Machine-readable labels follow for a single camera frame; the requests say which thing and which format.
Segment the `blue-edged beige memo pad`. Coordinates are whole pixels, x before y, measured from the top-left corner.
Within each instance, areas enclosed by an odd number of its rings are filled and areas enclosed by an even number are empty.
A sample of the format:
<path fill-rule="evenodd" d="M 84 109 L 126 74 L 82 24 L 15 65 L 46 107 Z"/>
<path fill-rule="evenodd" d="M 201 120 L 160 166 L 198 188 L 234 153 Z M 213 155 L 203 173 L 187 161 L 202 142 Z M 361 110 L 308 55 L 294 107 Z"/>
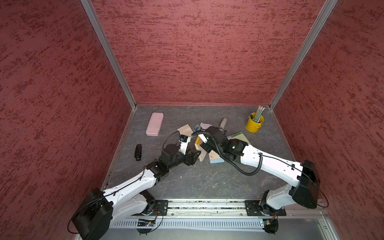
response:
<path fill-rule="evenodd" d="M 223 160 L 214 150 L 210 151 L 209 160 L 210 164 L 220 164 L 225 162 L 225 160 Z"/>

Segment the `yellow-top beige memo pad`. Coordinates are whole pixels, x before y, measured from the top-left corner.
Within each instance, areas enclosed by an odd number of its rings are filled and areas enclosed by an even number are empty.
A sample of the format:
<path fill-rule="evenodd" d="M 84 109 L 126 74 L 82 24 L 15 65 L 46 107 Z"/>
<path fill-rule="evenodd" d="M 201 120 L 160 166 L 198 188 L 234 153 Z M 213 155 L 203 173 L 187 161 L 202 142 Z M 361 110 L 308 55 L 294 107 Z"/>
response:
<path fill-rule="evenodd" d="M 202 148 L 201 143 L 203 143 L 202 139 L 200 137 L 197 137 L 195 141 L 195 149 L 201 152 L 198 159 L 200 162 L 203 162 L 207 155 L 207 152 Z"/>

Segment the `green memo pad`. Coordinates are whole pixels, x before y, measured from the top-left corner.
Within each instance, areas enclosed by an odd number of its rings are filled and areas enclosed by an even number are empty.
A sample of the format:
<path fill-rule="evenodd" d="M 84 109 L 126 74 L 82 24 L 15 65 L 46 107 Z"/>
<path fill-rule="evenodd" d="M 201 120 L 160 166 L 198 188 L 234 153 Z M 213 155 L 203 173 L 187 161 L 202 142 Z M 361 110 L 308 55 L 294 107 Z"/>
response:
<path fill-rule="evenodd" d="M 246 136 L 243 134 L 243 132 L 238 132 L 232 135 L 227 136 L 228 140 L 237 139 L 241 140 L 243 142 L 246 142 L 248 145 L 250 145 L 250 141 L 246 138 Z"/>

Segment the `torn blue-edged beige page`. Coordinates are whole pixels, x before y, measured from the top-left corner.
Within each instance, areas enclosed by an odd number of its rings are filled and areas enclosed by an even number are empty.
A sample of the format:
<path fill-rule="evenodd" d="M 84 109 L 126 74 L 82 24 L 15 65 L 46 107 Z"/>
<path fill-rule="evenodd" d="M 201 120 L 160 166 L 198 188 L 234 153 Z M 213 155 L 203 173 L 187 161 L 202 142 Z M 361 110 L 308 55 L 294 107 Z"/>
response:
<path fill-rule="evenodd" d="M 180 133 L 180 135 L 185 135 L 187 137 L 191 137 L 194 133 L 193 129 L 188 124 L 178 128 L 177 131 Z"/>

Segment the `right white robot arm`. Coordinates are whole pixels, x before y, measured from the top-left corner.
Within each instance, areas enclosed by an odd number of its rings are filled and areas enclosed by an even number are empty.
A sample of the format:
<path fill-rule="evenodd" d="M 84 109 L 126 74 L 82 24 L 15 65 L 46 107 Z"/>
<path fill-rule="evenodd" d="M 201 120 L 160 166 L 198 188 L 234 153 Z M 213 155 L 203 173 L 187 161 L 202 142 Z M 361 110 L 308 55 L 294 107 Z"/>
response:
<path fill-rule="evenodd" d="M 239 139 L 228 139 L 216 127 L 192 134 L 202 140 L 205 151 L 214 151 L 226 163 L 245 176 L 254 176 L 260 171 L 271 174 L 286 184 L 275 190 L 266 190 L 257 209 L 271 216 L 286 206 L 298 204 L 307 209 L 320 207 L 318 203 L 320 178 L 314 163 L 286 160 L 257 149 Z"/>

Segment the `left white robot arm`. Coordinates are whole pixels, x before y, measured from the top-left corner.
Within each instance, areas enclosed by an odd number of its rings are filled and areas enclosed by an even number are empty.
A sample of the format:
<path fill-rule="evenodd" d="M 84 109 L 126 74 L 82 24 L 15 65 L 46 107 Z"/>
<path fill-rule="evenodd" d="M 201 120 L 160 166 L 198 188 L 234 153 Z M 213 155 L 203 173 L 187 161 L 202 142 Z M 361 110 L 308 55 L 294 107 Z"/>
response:
<path fill-rule="evenodd" d="M 143 171 L 124 183 L 106 190 L 91 190 L 70 219 L 76 234 L 83 240 L 99 240 L 111 225 L 125 217 L 153 210 L 154 198 L 148 189 L 161 182 L 174 167 L 194 165 L 201 151 L 180 152 L 174 144 L 167 145 L 158 159 L 144 166 Z"/>

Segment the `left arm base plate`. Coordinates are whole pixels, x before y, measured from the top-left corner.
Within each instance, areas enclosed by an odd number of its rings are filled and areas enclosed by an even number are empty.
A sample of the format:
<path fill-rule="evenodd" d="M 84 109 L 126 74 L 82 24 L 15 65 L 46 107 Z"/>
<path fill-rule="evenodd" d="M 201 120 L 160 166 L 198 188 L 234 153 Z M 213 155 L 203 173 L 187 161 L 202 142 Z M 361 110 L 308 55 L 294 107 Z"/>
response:
<path fill-rule="evenodd" d="M 156 214 L 160 216 L 166 216 L 168 212 L 168 206 L 168 200 L 152 200 L 147 204 L 142 214 L 147 216 L 155 216 Z"/>

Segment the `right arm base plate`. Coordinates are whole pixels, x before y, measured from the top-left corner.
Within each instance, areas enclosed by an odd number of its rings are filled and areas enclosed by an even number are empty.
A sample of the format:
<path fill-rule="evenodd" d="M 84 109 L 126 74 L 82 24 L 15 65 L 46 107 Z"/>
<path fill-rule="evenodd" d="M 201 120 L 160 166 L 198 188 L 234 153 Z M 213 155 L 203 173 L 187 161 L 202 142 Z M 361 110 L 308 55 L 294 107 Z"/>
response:
<path fill-rule="evenodd" d="M 284 208 L 275 210 L 267 204 L 261 204 L 260 201 L 246 200 L 244 203 L 247 216 L 249 217 L 284 217 L 287 215 Z"/>

